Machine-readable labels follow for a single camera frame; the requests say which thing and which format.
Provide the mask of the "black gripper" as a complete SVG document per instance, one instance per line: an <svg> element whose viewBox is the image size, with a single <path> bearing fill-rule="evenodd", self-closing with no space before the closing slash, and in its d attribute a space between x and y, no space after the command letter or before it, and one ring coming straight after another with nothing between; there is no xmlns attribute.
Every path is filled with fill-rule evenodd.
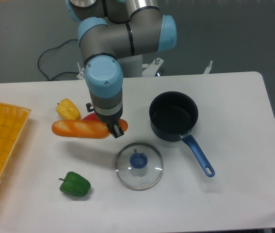
<svg viewBox="0 0 275 233"><path fill-rule="evenodd" d="M89 113L94 112L101 122L107 124L108 131L114 138L119 138L124 135L123 129L118 126L119 119L123 113L122 102L119 102L116 106L109 109L99 108L92 102L86 103L85 106Z"/></svg>

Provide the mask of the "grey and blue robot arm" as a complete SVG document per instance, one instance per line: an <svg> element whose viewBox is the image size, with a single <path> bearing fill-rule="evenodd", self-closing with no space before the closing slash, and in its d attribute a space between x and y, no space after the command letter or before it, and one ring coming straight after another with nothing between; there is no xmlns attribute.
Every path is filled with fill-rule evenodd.
<svg viewBox="0 0 275 233"><path fill-rule="evenodd" d="M118 62L173 48L177 27L156 0L68 0L71 18L79 22L78 42L92 102L87 105L114 137L124 134L123 71Z"/></svg>

